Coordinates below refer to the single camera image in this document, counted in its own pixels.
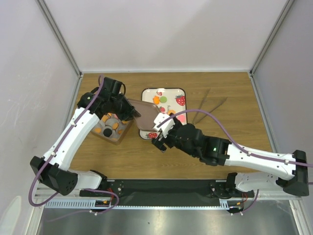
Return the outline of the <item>black sandwich cookie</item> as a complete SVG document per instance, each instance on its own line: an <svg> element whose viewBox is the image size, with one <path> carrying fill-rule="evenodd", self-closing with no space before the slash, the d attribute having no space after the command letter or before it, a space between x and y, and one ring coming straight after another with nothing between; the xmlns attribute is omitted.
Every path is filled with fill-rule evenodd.
<svg viewBox="0 0 313 235"><path fill-rule="evenodd" d="M105 137L110 137L111 135L112 135L112 130L111 129L109 129L109 128L106 128L106 129L104 129L103 130L103 135L105 136Z"/></svg>

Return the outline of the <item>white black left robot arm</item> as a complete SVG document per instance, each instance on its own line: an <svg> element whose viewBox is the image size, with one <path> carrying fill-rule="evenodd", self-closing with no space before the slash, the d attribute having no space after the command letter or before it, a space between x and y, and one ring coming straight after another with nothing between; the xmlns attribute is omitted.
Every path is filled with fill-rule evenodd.
<svg viewBox="0 0 313 235"><path fill-rule="evenodd" d="M102 181L101 174L70 171L73 157L104 115L115 114L121 121L129 121L139 115L125 97L123 82L104 76L100 76L98 81L98 87L81 96L71 121L52 147L42 157L34 156L30 161L34 182L40 182L61 195L86 188L97 196L107 192L108 185Z"/></svg>

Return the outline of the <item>rose gold tin lid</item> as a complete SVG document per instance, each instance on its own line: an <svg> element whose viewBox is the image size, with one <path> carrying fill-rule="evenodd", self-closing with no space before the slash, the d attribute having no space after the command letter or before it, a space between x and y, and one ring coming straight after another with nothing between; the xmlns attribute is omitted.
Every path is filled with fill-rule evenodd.
<svg viewBox="0 0 313 235"><path fill-rule="evenodd" d="M128 101L139 113L139 115L134 115L134 119L139 130L153 131L153 127L155 125L154 120L160 113L158 106L154 103L141 100L128 99Z"/></svg>

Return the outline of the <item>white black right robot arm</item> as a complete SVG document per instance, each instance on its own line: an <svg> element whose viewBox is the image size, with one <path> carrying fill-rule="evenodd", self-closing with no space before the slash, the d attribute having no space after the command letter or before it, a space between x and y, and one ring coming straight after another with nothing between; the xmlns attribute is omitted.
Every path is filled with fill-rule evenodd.
<svg viewBox="0 0 313 235"><path fill-rule="evenodd" d="M225 191L236 197L241 192L274 188L294 196L309 195L306 153L295 150L291 154L266 152L236 144L223 138L206 136L200 129L180 122L171 127L153 127L159 135L152 144L161 152L175 147L210 166L240 166L254 169L251 174L230 173Z"/></svg>

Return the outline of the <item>steel slotted serving tongs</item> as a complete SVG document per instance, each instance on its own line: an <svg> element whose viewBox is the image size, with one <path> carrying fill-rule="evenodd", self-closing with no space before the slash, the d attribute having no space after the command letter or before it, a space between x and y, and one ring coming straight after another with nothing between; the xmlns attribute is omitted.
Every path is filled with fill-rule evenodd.
<svg viewBox="0 0 313 235"><path fill-rule="evenodd" d="M198 107L199 110L204 110L204 111L211 113L217 110L227 101L227 97L222 97L222 98L209 97L210 92L211 92L210 88L207 91L205 91L204 97L201 100L200 105ZM198 124L204 118L205 118L205 114L196 112L195 116L193 117L192 124Z"/></svg>

